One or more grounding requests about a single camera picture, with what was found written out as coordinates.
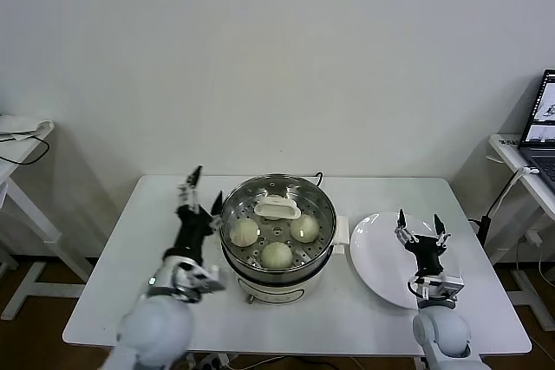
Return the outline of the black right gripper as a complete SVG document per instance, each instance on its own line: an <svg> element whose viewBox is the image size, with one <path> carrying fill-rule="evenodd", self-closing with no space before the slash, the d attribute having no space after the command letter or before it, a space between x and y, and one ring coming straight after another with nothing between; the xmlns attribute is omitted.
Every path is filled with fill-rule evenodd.
<svg viewBox="0 0 555 370"><path fill-rule="evenodd" d="M416 236L408 229L404 210L400 209L395 227L395 236L403 247L415 256L417 276L438 276L443 272L440 256L446 251L451 234L444 223L434 214L434 229L437 237Z"/></svg>

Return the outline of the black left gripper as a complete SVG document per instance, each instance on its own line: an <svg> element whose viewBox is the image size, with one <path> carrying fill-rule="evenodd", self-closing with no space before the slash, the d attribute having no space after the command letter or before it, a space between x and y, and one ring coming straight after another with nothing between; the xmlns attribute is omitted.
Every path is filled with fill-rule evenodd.
<svg viewBox="0 0 555 370"><path fill-rule="evenodd" d="M203 263L202 248L205 237L218 232L221 228L222 191L214 200L210 214L204 208L199 207L197 185L202 168L203 166L198 166L178 185L179 208L176 214L181 225L173 247L165 251L163 260L169 256L183 256L196 263Z"/></svg>

